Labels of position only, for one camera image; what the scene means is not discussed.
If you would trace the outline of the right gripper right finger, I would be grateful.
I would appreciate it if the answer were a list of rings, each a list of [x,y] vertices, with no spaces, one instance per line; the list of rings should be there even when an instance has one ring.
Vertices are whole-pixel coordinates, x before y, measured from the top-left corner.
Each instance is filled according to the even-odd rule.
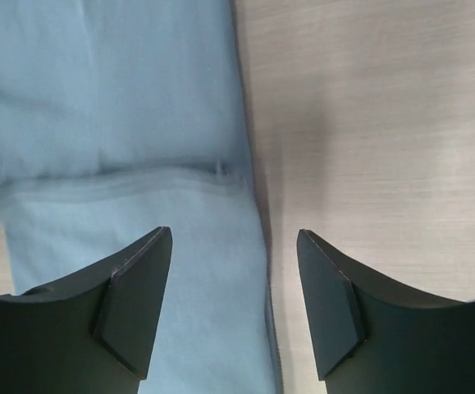
[[[330,393],[475,393],[475,301],[420,291],[297,238],[317,375]]]

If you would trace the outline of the grey blue t shirt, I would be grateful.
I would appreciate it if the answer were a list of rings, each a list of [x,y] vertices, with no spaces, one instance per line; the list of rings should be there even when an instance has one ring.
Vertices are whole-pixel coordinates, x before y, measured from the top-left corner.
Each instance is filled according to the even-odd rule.
[[[278,393],[228,1],[0,1],[0,223],[17,292],[169,227],[143,393]]]

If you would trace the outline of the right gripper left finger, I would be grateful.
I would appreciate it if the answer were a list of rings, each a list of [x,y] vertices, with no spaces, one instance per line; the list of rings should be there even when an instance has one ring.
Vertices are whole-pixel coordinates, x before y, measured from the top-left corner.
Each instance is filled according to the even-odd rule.
[[[148,376],[171,262],[159,227],[22,295],[0,295],[0,393],[135,393]]]

